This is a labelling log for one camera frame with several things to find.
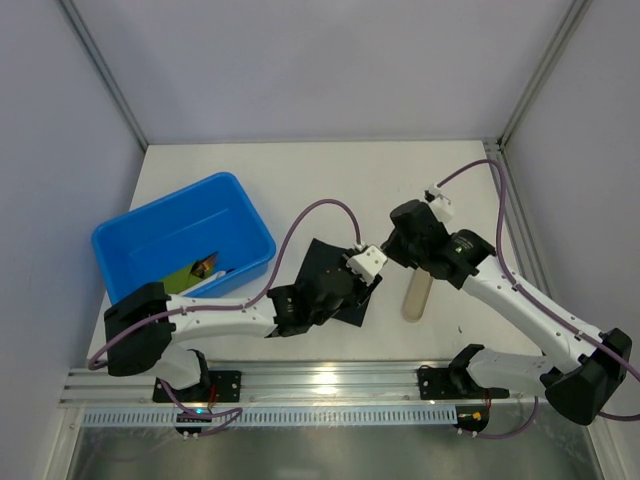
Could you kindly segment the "black paper napkin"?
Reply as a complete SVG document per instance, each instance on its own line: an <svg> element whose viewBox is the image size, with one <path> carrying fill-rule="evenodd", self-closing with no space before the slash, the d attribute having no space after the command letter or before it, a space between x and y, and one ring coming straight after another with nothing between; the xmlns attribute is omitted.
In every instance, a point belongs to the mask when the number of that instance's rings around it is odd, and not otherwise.
<svg viewBox="0 0 640 480"><path fill-rule="evenodd" d="M308 281L319 275L328 267L342 267L346 265L343 255L346 248L334 246L314 238L305 254L296 281ZM366 300L359 307L343 308L336 312L332 318L343 323L360 328L365 319L369 301Z"/></svg>

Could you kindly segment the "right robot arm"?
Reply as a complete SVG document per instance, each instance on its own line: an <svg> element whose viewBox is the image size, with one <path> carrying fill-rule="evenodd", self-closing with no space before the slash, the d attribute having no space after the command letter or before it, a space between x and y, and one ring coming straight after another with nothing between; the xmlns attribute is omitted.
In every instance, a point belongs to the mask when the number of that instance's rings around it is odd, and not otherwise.
<svg viewBox="0 0 640 480"><path fill-rule="evenodd" d="M468 345L448 366L459 393L498 388L542 396L564 418L591 424L624 381L630 337L618 328L600 331L535 288L523 293L526 281L502 267L490 243L466 229L449 233L424 201L396 207L390 219L382 249L391 260L480 300L541 351L527 356Z"/></svg>

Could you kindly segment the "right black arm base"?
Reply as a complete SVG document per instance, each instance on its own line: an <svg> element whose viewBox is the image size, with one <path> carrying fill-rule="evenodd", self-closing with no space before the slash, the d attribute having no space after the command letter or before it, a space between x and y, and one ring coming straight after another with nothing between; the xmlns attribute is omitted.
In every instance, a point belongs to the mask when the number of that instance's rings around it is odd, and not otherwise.
<svg viewBox="0 0 640 480"><path fill-rule="evenodd" d="M448 368L436 368L423 365L416 370L420 399L452 400L456 391L452 387Z"/></svg>

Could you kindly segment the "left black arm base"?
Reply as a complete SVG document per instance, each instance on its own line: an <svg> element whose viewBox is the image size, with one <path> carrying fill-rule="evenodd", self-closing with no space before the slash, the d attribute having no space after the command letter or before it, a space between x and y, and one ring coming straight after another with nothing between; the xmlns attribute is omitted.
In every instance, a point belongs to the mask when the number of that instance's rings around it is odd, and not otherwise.
<svg viewBox="0 0 640 480"><path fill-rule="evenodd" d="M194 385L181 390L171 388L171 392L181 403L238 403L241 380L240 370L207 370Z"/></svg>

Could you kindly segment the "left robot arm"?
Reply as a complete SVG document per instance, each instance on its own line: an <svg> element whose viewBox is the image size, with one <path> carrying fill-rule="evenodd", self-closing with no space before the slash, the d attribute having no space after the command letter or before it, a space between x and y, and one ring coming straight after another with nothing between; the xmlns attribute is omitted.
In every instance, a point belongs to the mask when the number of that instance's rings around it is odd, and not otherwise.
<svg viewBox="0 0 640 480"><path fill-rule="evenodd" d="M201 338L286 338L307 333L336 314L366 304L382 280L387 258L371 247L349 251L308 280L273 288L256 303L169 295L152 282L104 314L99 355L112 377L153 375L174 390L205 382L203 353L185 347Z"/></svg>

